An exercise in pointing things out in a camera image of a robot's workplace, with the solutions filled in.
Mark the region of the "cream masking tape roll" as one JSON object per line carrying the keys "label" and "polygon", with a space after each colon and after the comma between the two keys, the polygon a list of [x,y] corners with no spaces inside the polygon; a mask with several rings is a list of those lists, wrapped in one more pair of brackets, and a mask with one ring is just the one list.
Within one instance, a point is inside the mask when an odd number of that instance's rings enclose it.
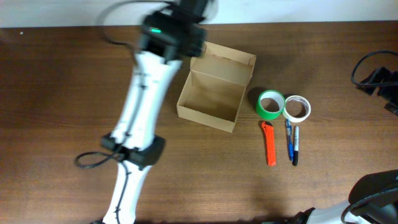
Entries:
{"label": "cream masking tape roll", "polygon": [[311,112],[312,107],[307,99],[299,95],[291,95],[285,100],[282,114],[290,122],[301,123],[310,116]]}

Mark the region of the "black grey marker pen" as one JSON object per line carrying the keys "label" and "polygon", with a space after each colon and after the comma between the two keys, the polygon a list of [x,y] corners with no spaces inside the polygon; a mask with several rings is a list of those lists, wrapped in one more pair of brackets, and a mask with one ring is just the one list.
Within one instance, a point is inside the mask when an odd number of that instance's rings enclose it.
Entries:
{"label": "black grey marker pen", "polygon": [[298,165],[298,161],[299,161],[299,134],[300,134],[298,126],[295,127],[294,134],[295,134],[295,136],[294,136],[295,137],[294,138],[294,156],[293,156],[293,163],[292,164],[294,166],[297,166]]}

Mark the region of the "green tape roll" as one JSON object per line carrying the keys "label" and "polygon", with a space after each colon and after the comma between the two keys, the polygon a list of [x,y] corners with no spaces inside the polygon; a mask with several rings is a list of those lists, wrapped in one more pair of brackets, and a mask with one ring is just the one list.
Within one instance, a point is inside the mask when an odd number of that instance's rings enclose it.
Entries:
{"label": "green tape roll", "polygon": [[284,96],[275,90],[263,91],[256,103],[256,113],[266,120],[273,120],[279,117],[285,108]]}

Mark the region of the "orange utility knife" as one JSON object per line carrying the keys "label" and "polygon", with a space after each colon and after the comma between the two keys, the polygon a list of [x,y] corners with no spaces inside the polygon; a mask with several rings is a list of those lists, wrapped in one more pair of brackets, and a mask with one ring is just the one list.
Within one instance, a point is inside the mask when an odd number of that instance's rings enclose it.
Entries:
{"label": "orange utility knife", "polygon": [[270,123],[263,121],[261,123],[261,129],[265,137],[267,165],[275,166],[276,154],[275,154],[274,127]]}

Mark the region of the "brown cardboard box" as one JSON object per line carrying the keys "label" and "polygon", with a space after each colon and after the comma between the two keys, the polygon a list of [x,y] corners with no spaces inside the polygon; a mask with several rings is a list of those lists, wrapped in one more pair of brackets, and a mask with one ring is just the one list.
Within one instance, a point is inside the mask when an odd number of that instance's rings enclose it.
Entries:
{"label": "brown cardboard box", "polygon": [[190,72],[177,102],[180,118],[233,132],[257,56],[205,42],[190,61]]}

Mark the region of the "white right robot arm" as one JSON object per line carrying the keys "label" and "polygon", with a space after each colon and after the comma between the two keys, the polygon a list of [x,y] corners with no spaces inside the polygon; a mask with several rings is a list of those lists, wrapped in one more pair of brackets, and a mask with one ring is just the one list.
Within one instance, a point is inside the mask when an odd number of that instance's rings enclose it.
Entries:
{"label": "white right robot arm", "polygon": [[[356,86],[368,95],[378,89],[377,95],[388,101],[385,109],[397,114],[397,72],[378,68]],[[397,170],[365,175],[354,185],[347,201],[299,212],[290,222],[397,223]]]}

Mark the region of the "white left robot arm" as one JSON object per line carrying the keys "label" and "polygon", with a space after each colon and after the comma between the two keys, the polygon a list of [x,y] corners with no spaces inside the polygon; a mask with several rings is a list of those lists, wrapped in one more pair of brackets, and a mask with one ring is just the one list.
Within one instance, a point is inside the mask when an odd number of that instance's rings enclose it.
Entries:
{"label": "white left robot arm", "polygon": [[108,211],[98,223],[134,223],[136,207],[146,175],[159,160],[165,139],[155,135],[155,125],[165,94],[185,57],[199,57],[206,30],[208,1],[166,1],[165,7],[146,16],[137,45],[112,39],[105,20],[125,2],[107,7],[97,18],[101,37],[126,47],[134,68],[124,107],[115,128],[101,139],[110,152],[92,169],[114,160],[118,164],[116,185]]}

